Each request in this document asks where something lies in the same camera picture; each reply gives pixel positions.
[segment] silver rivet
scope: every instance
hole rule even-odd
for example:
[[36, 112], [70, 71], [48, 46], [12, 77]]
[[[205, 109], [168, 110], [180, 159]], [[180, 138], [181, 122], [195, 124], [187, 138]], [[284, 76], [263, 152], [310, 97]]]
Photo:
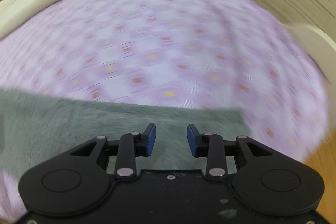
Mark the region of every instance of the silver rivet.
[[209, 174], [214, 176], [214, 177], [221, 177], [225, 175], [225, 170], [222, 168], [211, 168], [209, 170]]
[[128, 167], [122, 167], [117, 170], [117, 174], [122, 177], [129, 177], [130, 175], [133, 175], [133, 173], [134, 171]]
[[168, 175], [168, 176], [167, 176], [167, 179], [169, 179], [169, 180], [174, 180], [174, 179], [176, 179], [176, 177], [175, 177], [174, 175]]

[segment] gray-green cloth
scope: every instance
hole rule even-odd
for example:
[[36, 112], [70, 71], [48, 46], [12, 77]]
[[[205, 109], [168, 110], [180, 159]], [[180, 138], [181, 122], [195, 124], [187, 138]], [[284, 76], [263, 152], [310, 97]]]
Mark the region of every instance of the gray-green cloth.
[[[117, 140], [155, 123], [152, 156], [137, 158], [138, 169], [204, 169], [192, 157], [186, 128], [220, 134], [226, 140], [250, 135], [240, 110], [197, 110], [56, 99], [18, 90], [0, 90], [0, 168], [14, 177], [97, 135]], [[113, 172], [111, 157], [108, 172]], [[229, 172], [234, 173], [232, 159]]]

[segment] black robotic gripper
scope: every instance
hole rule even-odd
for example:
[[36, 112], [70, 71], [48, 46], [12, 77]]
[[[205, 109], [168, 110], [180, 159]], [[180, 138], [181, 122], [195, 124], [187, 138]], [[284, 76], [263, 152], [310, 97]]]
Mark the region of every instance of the black robotic gripper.
[[[155, 137], [153, 123], [117, 141], [97, 136], [31, 168], [19, 183], [28, 213], [17, 223], [327, 223], [315, 212], [324, 182], [310, 167], [246, 136], [224, 141], [190, 124], [189, 147], [207, 158], [205, 174], [137, 175], [135, 158], [151, 155]], [[106, 173], [110, 156], [117, 156], [114, 174]], [[234, 156], [235, 174], [226, 156]]]

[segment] screw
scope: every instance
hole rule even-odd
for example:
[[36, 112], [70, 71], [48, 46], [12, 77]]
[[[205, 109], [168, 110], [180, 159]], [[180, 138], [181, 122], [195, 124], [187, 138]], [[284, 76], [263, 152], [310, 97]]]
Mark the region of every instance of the screw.
[[222, 168], [211, 168], [209, 170], [209, 174], [214, 176], [214, 177], [221, 177], [223, 175], [225, 175], [225, 170]]
[[168, 176], [167, 176], [167, 179], [169, 179], [169, 180], [174, 180], [174, 179], [176, 179], [176, 177], [175, 177], [174, 175], [168, 175]]
[[129, 177], [131, 175], [133, 175], [134, 171], [131, 168], [128, 167], [123, 167], [123, 168], [119, 168], [117, 170], [117, 174], [122, 176], [122, 177]]

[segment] wooden floor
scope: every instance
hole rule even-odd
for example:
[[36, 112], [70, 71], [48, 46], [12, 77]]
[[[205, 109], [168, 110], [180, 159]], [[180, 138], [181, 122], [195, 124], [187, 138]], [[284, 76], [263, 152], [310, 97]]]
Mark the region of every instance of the wooden floor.
[[324, 179], [325, 192], [318, 212], [330, 223], [336, 224], [336, 131], [306, 164], [318, 171]]

